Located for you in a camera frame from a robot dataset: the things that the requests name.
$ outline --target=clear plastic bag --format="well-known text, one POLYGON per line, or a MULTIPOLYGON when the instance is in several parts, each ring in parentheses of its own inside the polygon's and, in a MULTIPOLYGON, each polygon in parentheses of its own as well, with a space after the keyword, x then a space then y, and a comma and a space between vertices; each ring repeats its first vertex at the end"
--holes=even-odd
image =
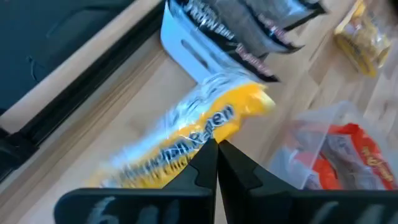
POLYGON ((268 170, 298 189, 397 187, 396 153, 351 103, 304 112, 283 134, 268 170))

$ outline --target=food package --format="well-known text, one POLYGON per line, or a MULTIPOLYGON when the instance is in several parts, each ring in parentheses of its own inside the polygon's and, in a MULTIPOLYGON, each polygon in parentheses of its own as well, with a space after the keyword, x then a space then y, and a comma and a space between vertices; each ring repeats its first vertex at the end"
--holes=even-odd
POLYGON ((320 0, 244 0, 255 17, 264 16, 289 31, 325 14, 320 0))
MULTIPOLYGON (((270 52, 272 49, 264 50, 266 46, 257 45, 260 49, 256 51, 257 55, 254 55, 237 39, 235 33, 228 28, 209 4, 202 0, 168 0, 166 4, 174 19, 188 30, 195 41, 222 67, 244 68, 264 82, 279 81, 261 59, 267 51, 270 52)), ((283 50, 270 38, 264 38, 263 41, 268 47, 279 47, 279 50, 283 50)))
POLYGON ((335 29, 335 40, 358 70, 370 77, 377 76, 391 49, 391 41, 363 0, 355 2, 335 29))
POLYGON ((305 188, 312 190, 397 189, 396 179, 377 143, 358 124, 331 125, 320 152, 306 151, 306 147, 324 136, 324 127, 313 123, 299 131, 292 129, 287 141, 291 155, 285 168, 289 176, 307 180, 305 188))
POLYGON ((243 71, 206 79, 139 142, 126 146, 90 180, 93 187, 162 188, 176 177, 208 139, 228 139, 245 116, 266 114, 274 102, 265 86, 243 71))
POLYGON ((220 20, 234 34, 236 40, 257 58, 271 52, 286 54, 300 50, 300 47, 285 39, 283 29, 274 21, 264 15, 253 16, 247 5, 240 0, 202 1, 217 12, 220 20))
POLYGON ((397 181, 376 142, 357 124, 331 126, 322 153, 348 190, 397 190, 397 181))

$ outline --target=light wood surface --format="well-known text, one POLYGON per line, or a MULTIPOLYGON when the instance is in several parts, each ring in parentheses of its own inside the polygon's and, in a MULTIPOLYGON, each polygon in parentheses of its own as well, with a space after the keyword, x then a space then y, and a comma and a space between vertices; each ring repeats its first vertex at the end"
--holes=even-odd
MULTIPOLYGON (((268 116, 247 119, 231 140, 260 164, 277 147, 286 122, 309 108, 340 100, 353 102, 393 146, 398 143, 396 63, 375 79, 358 74, 332 37, 353 0, 324 2, 329 15, 289 34, 306 46, 292 55, 271 54, 266 60, 282 80, 267 91, 276 109, 268 116)), ((53 206, 60 196, 84 186, 101 161, 145 135, 195 85, 162 50, 156 33, 0 185, 0 223, 53 223, 53 206)), ((216 223, 225 223, 220 202, 218 195, 216 223)))

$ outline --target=yellow package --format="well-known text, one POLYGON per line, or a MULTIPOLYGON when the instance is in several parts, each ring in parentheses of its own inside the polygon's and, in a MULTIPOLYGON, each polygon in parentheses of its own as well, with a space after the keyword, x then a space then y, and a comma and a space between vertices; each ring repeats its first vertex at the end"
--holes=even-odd
POLYGON ((391 42, 367 11, 363 0, 354 7, 335 29, 335 39, 349 59, 365 75, 377 76, 391 48, 391 42))
POLYGON ((265 88, 240 71, 214 75, 170 110, 153 132, 103 165, 90 185, 164 187, 207 140, 221 142, 239 130, 245 116, 271 110, 274 102, 264 93, 265 88))

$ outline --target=orange package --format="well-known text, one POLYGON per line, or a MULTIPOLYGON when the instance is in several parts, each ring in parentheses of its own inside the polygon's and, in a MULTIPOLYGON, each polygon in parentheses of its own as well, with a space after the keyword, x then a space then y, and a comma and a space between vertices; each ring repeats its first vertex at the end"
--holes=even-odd
POLYGON ((379 146, 357 124, 331 126, 322 153, 334 165, 346 189, 397 189, 379 146))

